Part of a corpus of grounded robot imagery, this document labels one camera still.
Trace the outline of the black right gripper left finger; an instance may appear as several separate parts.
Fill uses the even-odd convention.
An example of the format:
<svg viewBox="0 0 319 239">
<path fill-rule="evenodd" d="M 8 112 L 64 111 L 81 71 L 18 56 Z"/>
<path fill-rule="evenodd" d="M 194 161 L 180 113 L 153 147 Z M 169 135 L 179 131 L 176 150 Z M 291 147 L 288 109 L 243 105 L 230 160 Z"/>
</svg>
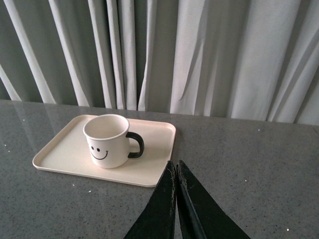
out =
<svg viewBox="0 0 319 239">
<path fill-rule="evenodd" d="M 146 207 L 126 239 L 172 239 L 175 229 L 176 171 L 168 161 Z"/>
</svg>

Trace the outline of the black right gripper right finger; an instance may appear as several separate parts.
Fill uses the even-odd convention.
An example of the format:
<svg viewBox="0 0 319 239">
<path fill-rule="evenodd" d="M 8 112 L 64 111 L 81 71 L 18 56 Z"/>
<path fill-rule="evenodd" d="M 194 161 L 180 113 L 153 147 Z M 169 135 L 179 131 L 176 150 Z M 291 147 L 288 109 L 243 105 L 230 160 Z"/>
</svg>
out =
<svg viewBox="0 0 319 239">
<path fill-rule="evenodd" d="M 182 160 L 176 167 L 177 207 L 184 239 L 248 239 Z"/>
</svg>

